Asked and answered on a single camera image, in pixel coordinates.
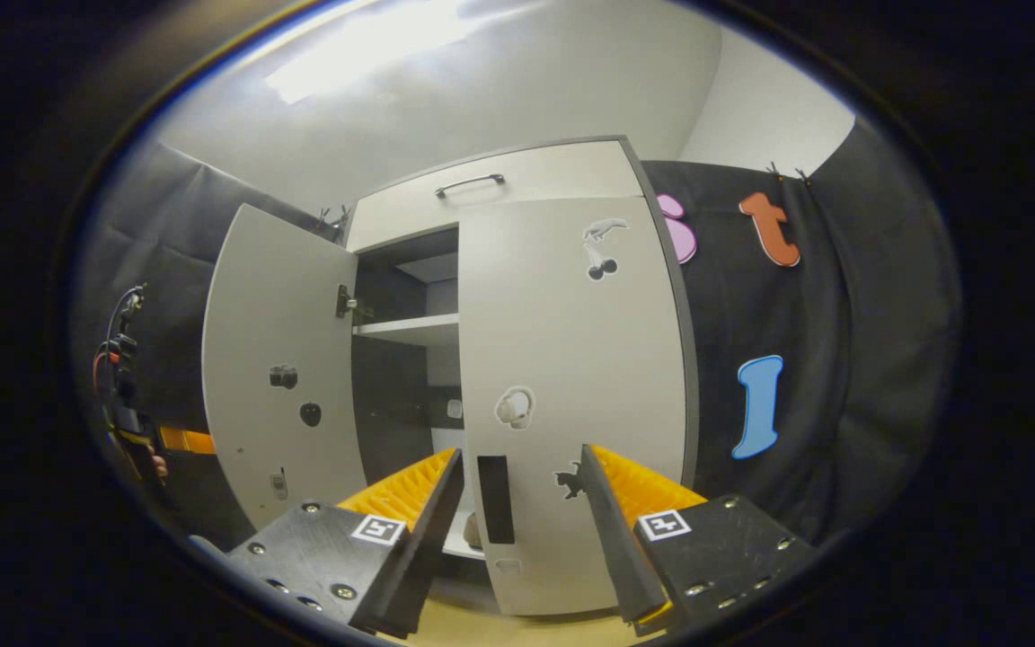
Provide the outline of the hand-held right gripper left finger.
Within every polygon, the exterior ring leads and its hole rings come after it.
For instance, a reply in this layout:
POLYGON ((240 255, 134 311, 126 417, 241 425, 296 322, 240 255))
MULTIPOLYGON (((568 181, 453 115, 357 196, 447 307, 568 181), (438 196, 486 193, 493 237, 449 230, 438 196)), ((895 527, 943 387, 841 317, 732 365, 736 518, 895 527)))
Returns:
POLYGON ((449 448, 341 503, 295 505, 226 565, 307 621, 405 639, 418 630, 463 490, 463 454, 449 448))

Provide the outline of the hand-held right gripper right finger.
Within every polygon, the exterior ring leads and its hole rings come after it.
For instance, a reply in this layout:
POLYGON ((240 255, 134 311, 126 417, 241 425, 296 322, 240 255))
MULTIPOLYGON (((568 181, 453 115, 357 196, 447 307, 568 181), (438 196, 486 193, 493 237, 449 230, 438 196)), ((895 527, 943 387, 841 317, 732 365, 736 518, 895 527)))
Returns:
POLYGON ((707 499, 597 445, 580 451, 579 478, 617 609, 639 636, 728 621, 816 557, 745 497, 707 499))

